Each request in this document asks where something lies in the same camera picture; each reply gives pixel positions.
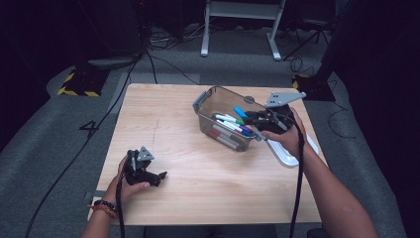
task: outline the marker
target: marker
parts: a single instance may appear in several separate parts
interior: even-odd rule
[[[232,125],[227,125],[227,124],[225,124],[225,122],[227,123],[227,121],[222,121],[222,120],[216,120],[218,123],[220,123],[220,124],[222,124],[222,125],[224,125],[225,127],[227,127],[227,128],[229,128],[229,129],[231,129],[232,131],[236,131],[236,132],[238,132],[238,133],[241,133],[240,131],[238,131],[238,130],[235,130],[235,128],[234,127],[232,127]]]
[[[219,132],[218,130],[216,130],[216,129],[214,129],[214,128],[212,128],[212,129],[210,130],[210,132],[211,132],[211,133],[213,133],[214,135],[216,135],[217,137],[220,137],[220,138],[222,138],[223,140],[225,140],[225,141],[227,141],[227,142],[231,143],[231,144],[232,144],[232,145],[234,145],[235,147],[238,147],[238,146],[239,146],[239,143],[238,143],[238,142],[236,142],[236,141],[232,140],[231,138],[229,138],[228,136],[226,136],[226,135],[222,134],[221,132]]]
[[[229,138],[230,140],[239,144],[239,146],[246,147],[246,141],[241,137],[236,136],[235,134],[231,133],[230,131],[218,126],[213,125],[213,129],[216,130],[218,133],[223,134],[225,137]]]
[[[211,138],[213,138],[214,140],[216,140],[216,141],[218,141],[218,142],[220,142],[220,143],[222,143],[223,145],[225,145],[225,146],[227,146],[227,147],[230,147],[230,148],[232,148],[232,149],[234,149],[234,150],[238,150],[238,148],[235,146],[235,145],[233,145],[232,143],[229,143],[228,141],[226,141],[226,140],[224,140],[224,139],[222,139],[221,137],[218,137],[215,133],[213,133],[212,131],[208,131],[207,133],[206,133],[206,135],[207,136],[209,136],[209,137],[211,137]]]
[[[214,124],[213,125],[213,128],[215,130],[217,130],[218,132],[222,133],[223,135],[231,138],[233,141],[236,141],[236,142],[238,142],[240,144],[245,143],[245,140],[243,140],[241,137],[236,136],[235,134],[231,133],[231,131],[226,130],[225,128],[223,128],[223,127],[221,127],[219,125]]]
[[[235,126],[237,126],[237,127],[239,127],[239,128],[241,128],[242,130],[246,130],[247,132],[249,132],[250,134],[253,134],[253,129],[251,129],[251,128],[248,128],[248,127],[246,127],[246,126],[243,126],[243,125],[240,125],[240,124],[237,124],[237,123],[231,123],[231,124],[233,124],[233,125],[235,125]]]
[[[248,117],[247,114],[241,109],[241,107],[235,107],[234,111],[240,116],[241,118]]]
[[[234,123],[237,123],[237,124],[240,124],[240,125],[245,125],[243,120],[238,120],[236,118],[222,116],[222,115],[219,115],[219,114],[216,114],[215,117],[217,119],[220,119],[220,120],[224,120],[224,121],[228,121],[228,122],[234,122]]]
[[[239,126],[237,126],[237,125],[235,125],[235,124],[233,124],[231,122],[224,121],[223,124],[225,124],[229,128],[232,128],[235,131],[239,131],[240,133],[242,133],[242,134],[244,134],[244,135],[246,135],[248,137],[251,137],[252,136],[252,134],[250,132],[248,132],[247,130],[243,130],[242,128],[240,128]]]
[[[231,116],[229,114],[225,114],[225,116],[230,117],[230,118],[233,118],[233,119],[236,119],[235,117],[233,117],[233,116]]]

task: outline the bracelet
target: bracelet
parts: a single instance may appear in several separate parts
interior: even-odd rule
[[[113,210],[115,213],[118,212],[117,208],[115,208],[115,206],[111,202],[106,201],[106,200],[97,200],[97,201],[95,201],[95,203],[93,203],[93,205],[105,205],[109,209]]]
[[[110,208],[108,208],[107,206],[93,205],[93,206],[89,206],[89,207],[92,208],[93,211],[97,211],[97,210],[105,211],[108,215],[111,216],[112,219],[115,219],[115,217],[117,217],[117,213],[114,210],[111,210]]]

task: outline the person's left hand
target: person's left hand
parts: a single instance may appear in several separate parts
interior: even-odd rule
[[[124,157],[124,159],[120,162],[120,165],[118,167],[118,173],[117,175],[112,179],[111,183],[108,186],[108,189],[105,192],[105,195],[102,197],[102,199],[111,202],[112,204],[116,205],[116,189],[118,180],[120,179],[121,172],[123,170],[124,164],[126,163],[127,156]],[[124,205],[127,201],[130,200],[130,198],[138,193],[139,191],[151,186],[148,182],[139,182],[135,183],[133,185],[129,185],[127,183],[126,178],[122,179],[122,188],[121,188],[121,203]]]

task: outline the table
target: table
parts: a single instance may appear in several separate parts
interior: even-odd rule
[[[219,2],[207,0],[204,36],[201,46],[201,55],[207,57],[209,53],[210,41],[210,16],[213,17],[234,17],[234,18],[250,18],[273,20],[271,33],[267,33],[269,47],[272,51],[274,60],[281,60],[274,37],[277,32],[278,24],[284,8],[284,1],[279,4],[257,4],[257,3],[240,3],[240,2]]]
[[[211,86],[131,84],[99,179],[105,190],[128,150],[145,146],[159,187],[136,194],[124,210],[126,225],[261,224],[291,220],[298,168],[280,164],[266,142],[251,141],[236,152],[200,132],[192,103]],[[273,91],[293,88],[226,86],[263,104]],[[318,148],[302,100],[290,103]],[[322,150],[320,157],[324,160]],[[297,222],[320,222],[304,178]]]

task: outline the gray carpet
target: gray carpet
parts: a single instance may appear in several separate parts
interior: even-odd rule
[[[171,50],[150,51],[158,83],[291,87],[296,73],[290,62],[274,61],[262,29],[253,32],[217,32],[210,37],[209,56],[200,56],[201,38]],[[299,33],[301,38],[307,33]],[[294,34],[277,39],[280,52],[296,47]],[[325,43],[310,43],[296,56],[302,70],[320,66]],[[190,79],[186,78],[178,67]],[[98,123],[115,102],[128,69],[111,71],[101,97],[56,95],[71,68],[50,81],[51,99],[25,124],[0,155],[1,237],[23,237],[38,204],[77,155],[87,132],[78,128]],[[132,82],[155,83],[152,65],[144,56],[134,68]],[[326,160],[334,174],[361,201],[379,237],[405,237],[395,197],[377,167],[349,104],[346,87],[337,75],[330,78],[337,98],[333,102],[305,101]],[[346,110],[334,114],[344,107]],[[33,224],[30,237],[77,237],[86,224],[86,192],[96,188],[118,119],[118,106],[48,196]],[[319,223],[297,224],[295,237],[306,237]],[[127,237],[142,237],[143,227],[127,227]],[[278,237],[287,237],[288,225],[277,225]],[[118,227],[112,237],[118,237]]]

